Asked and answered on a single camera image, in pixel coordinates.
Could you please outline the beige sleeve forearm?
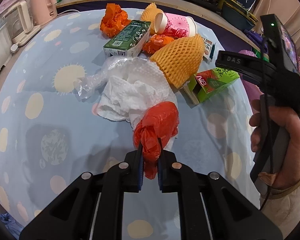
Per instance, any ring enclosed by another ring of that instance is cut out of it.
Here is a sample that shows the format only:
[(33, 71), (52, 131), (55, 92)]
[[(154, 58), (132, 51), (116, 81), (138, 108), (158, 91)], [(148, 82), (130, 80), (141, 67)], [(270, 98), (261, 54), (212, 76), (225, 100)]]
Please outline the beige sleeve forearm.
[(300, 222), (300, 180), (285, 190), (271, 189), (262, 212), (286, 238)]

